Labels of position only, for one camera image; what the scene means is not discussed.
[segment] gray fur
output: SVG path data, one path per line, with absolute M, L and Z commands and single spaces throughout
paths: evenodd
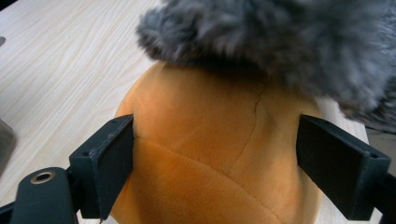
M 291 88 L 333 98 L 351 119 L 396 127 L 395 2 L 164 0 L 137 32 L 153 59 L 247 60 Z

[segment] seam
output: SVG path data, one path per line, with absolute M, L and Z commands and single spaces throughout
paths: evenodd
M 157 142 L 155 142 L 155 141 L 153 141 L 153 140 L 150 140 L 150 139 L 148 139 L 148 138 L 136 137 L 135 139 L 140 139 L 140 140 L 142 140 L 142 141 L 146 141 L 146 142 L 150 142 L 150 143 L 152 143 L 152 144 L 155 144 L 156 146 L 158 146 L 158 147 L 160 147 L 160 148 L 163 148 L 163 149 L 165 149 L 165 150 L 168 151 L 168 152 L 171 152 L 171 153 L 173 153 L 173 154 L 176 154 L 176 155 L 178 155 L 178 156 L 180 156 L 180 157 L 183 157 L 183 158 L 185 158 L 185 159 L 187 159 L 187 160 L 189 160 L 189 161 L 192 161 L 192 162 L 194 162 L 194 163 L 198 163 L 199 165 L 202 165 L 202 166 L 208 168 L 209 170 L 211 170 L 211 171 L 214 172 L 215 174 L 221 175 L 221 176 L 225 177 L 226 179 L 228 179 L 228 180 L 230 180 L 231 182 L 233 182 L 233 183 L 234 183 L 238 188 L 240 188 L 243 192 L 245 192 L 247 196 L 249 196 L 249 197 L 252 198 L 255 202 L 257 202 L 264 210 L 266 210 L 266 211 L 268 211 L 270 214 L 272 214 L 281 224 L 285 224 L 285 223 L 286 223 L 286 222 L 283 221 L 275 212 L 273 212 L 268 206 L 266 206 L 265 204 L 263 204 L 256 196 L 254 196 L 254 195 L 250 194 L 249 192 L 247 192 L 247 191 L 245 190 L 245 188 L 244 188 L 242 185 L 240 185 L 240 184 L 238 184 L 237 182 L 235 182 L 235 181 L 234 181 L 233 179 L 231 179 L 229 176 L 227 176 L 227 175 L 225 175 L 225 174 L 219 172 L 218 170 L 216 170 L 215 168 L 213 168 L 213 167 L 210 166 L 209 164 L 206 164 L 206 163 L 204 163 L 204 162 L 202 162 L 202 161 L 195 160 L 195 159 L 193 159 L 193 158 L 191 158 L 191 157 L 189 157 L 189 156 L 187 156 L 187 155 L 184 155 L 184 154 L 175 152 L 174 150 L 172 150 L 172 148 L 170 148 L 170 147 L 164 147 L 164 146 L 160 145 L 159 143 L 157 143 Z
M 260 91 L 259 97 L 258 97 L 257 101 L 254 104 L 254 110 L 253 110 L 253 112 L 254 112 L 254 125 L 253 125 L 253 128 L 251 129 L 250 136 L 249 136 L 248 140 L 246 141 L 246 143 L 244 145 L 244 148 L 242 149 L 242 151 L 240 152 L 240 154 L 236 158 L 233 166 L 228 170 L 228 173 L 230 173 L 232 171 L 232 169 L 235 167 L 235 165 L 241 159 L 242 155 L 245 153 L 245 151 L 247 149 L 247 146 L 248 146 L 248 143 L 250 142 L 251 137 L 253 136 L 253 133 L 256 130 L 256 125 L 257 125 L 257 107 L 259 105 L 259 102 L 262 100 L 262 94 L 264 93 L 264 91 L 265 91 L 265 88 L 263 88 L 262 91 Z

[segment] screw hole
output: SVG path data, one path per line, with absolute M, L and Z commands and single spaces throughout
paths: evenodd
M 377 156 L 376 154 L 374 154 L 373 152 L 370 152 L 370 157 L 371 157 L 371 158 L 374 158 L 374 159 L 377 159 L 377 158 L 378 158 L 378 156 Z
M 53 177 L 55 177 L 54 172 L 44 172 L 39 175 L 35 175 L 30 182 L 34 185 L 44 184 L 50 181 Z

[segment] wooden table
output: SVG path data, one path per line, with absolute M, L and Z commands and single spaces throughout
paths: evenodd
M 66 168 L 71 152 L 114 117 L 152 64 L 137 47 L 134 28 L 139 15 L 158 4 L 19 0 L 0 12 L 0 36 L 7 39 L 0 48 L 0 119 L 18 137 L 0 178 L 0 205 L 14 200 L 18 183 L 33 171 Z M 326 119 L 367 140 L 363 126 L 345 121 L 335 104 L 319 104 Z M 325 198 L 318 223 L 355 222 L 346 222 Z

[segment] orange plush toy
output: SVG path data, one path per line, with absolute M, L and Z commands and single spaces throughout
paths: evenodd
M 131 113 L 119 223 L 314 223 L 320 193 L 295 151 L 300 115 L 319 115 L 312 99 L 261 73 L 155 63 L 117 116 Z
M 299 117 L 319 116 L 313 97 L 326 96 L 349 118 L 396 123 L 390 8 L 163 0 L 137 27 L 139 45 L 159 61 L 117 113 L 134 114 L 134 169 L 112 216 L 121 224 L 314 223 L 320 191 L 297 165 Z

